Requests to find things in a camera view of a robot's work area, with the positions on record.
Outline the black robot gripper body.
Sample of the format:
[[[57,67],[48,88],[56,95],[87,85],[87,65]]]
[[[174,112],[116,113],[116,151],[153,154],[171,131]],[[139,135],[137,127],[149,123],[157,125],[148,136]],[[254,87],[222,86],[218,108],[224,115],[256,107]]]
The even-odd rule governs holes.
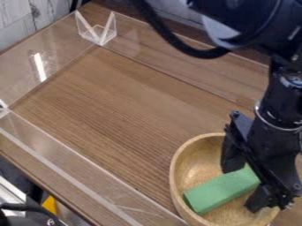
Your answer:
[[[231,135],[243,146],[246,164],[256,174],[259,185],[283,185],[288,189],[287,207],[302,196],[302,180],[296,172],[296,156],[302,152],[298,129],[284,131],[251,119],[242,112],[230,113],[226,135]]]

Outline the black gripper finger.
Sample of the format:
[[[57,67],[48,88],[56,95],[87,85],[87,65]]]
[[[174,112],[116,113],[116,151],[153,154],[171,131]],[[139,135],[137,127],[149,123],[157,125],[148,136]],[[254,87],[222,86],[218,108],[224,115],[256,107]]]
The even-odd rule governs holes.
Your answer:
[[[258,212],[264,207],[287,208],[288,189],[283,185],[260,184],[246,201],[246,208],[251,213]]]
[[[243,154],[243,146],[231,135],[226,135],[222,144],[220,169],[223,173],[230,173],[243,169],[246,165],[246,157]]]

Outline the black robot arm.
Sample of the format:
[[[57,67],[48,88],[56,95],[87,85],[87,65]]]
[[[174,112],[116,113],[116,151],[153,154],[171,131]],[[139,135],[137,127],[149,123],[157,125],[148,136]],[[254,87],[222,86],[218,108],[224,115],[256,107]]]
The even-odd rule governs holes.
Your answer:
[[[302,0],[187,0],[203,15],[208,36],[222,49],[243,47],[270,56],[268,83],[255,117],[230,114],[220,167],[247,164],[260,184],[248,211],[286,209],[302,196],[296,156],[302,153]]]

